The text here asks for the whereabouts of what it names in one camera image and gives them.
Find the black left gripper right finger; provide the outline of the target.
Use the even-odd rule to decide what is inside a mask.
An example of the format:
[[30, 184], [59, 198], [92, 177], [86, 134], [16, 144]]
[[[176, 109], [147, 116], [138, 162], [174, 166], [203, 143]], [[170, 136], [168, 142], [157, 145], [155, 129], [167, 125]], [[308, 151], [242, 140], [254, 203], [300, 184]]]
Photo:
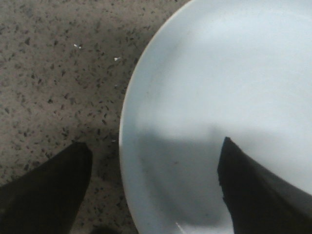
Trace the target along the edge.
[[236, 234], [310, 234], [312, 196], [224, 138], [218, 180]]

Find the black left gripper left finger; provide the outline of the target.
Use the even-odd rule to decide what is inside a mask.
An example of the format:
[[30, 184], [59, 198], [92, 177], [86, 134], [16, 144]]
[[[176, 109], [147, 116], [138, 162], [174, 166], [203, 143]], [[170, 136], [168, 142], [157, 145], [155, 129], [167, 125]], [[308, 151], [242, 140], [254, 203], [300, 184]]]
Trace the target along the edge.
[[2, 234], [67, 234], [88, 188], [93, 154], [75, 142], [0, 188]]

